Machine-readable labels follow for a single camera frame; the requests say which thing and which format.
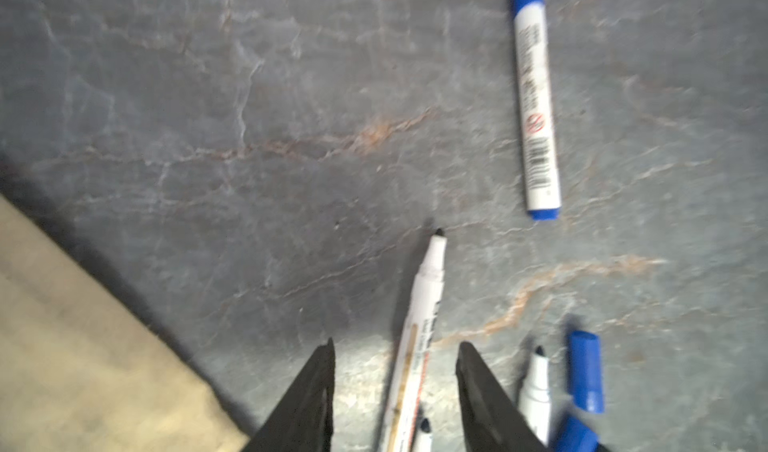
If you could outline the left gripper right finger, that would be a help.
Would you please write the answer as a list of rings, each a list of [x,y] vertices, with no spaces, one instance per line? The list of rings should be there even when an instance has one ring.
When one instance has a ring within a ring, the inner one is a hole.
[[[466,451],[548,451],[472,343],[460,343],[455,372]]]

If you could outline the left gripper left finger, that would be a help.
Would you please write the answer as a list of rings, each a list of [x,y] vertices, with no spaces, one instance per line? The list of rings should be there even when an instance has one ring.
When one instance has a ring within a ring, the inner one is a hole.
[[[334,342],[328,340],[315,349],[243,452],[329,451],[334,433],[335,365]]]

